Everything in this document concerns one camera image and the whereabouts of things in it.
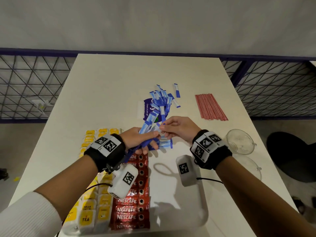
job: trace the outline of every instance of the person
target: person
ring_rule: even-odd
[[[188,117],[173,116],[163,124],[160,129],[165,137],[178,136],[190,144],[207,132]],[[115,137],[129,149],[159,135],[157,131],[139,134],[139,130],[133,127]],[[154,141],[150,144],[158,149]],[[316,236],[316,230],[297,211],[239,164],[227,147],[220,148],[213,152],[214,155],[209,155],[208,161],[256,236]],[[147,152],[148,147],[136,151],[137,154]],[[101,159],[91,156],[84,155],[2,211],[0,236],[56,235],[62,227],[62,220],[102,168],[99,166],[102,165]]]

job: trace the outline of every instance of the clear container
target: clear container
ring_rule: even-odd
[[[229,149],[235,154],[249,155],[257,145],[250,135],[240,129],[232,129],[225,136]]]
[[[259,167],[252,159],[248,156],[244,155],[236,155],[233,154],[233,157],[243,166],[245,167],[251,174],[261,180],[261,167]]]

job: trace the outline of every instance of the wrist strap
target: wrist strap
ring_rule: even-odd
[[[117,134],[104,135],[91,143],[85,155],[89,155],[98,168],[98,172],[112,172],[118,169],[125,156],[125,144]]]
[[[225,142],[213,131],[208,130],[198,132],[190,151],[196,163],[203,169],[215,169],[223,159],[232,155]]]

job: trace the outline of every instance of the white ribbed sleeve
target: white ribbed sleeve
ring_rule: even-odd
[[[0,213],[1,237],[53,237],[60,229],[58,212],[36,192],[27,193]]]

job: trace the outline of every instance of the floor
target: floor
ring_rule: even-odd
[[[253,121],[253,123],[264,143],[275,131],[289,132],[303,139],[307,144],[316,142],[316,120]],[[19,183],[18,179],[24,172],[44,126],[45,124],[0,124],[0,167],[7,168],[10,176],[6,181],[0,180],[2,200],[0,212],[8,206]],[[19,148],[16,148],[17,137]],[[278,171],[289,193],[299,197],[305,205],[312,207],[311,197],[316,196],[316,183],[302,183],[290,178],[281,170]],[[309,216],[310,222],[316,219],[316,212],[314,209],[312,211],[313,214]]]

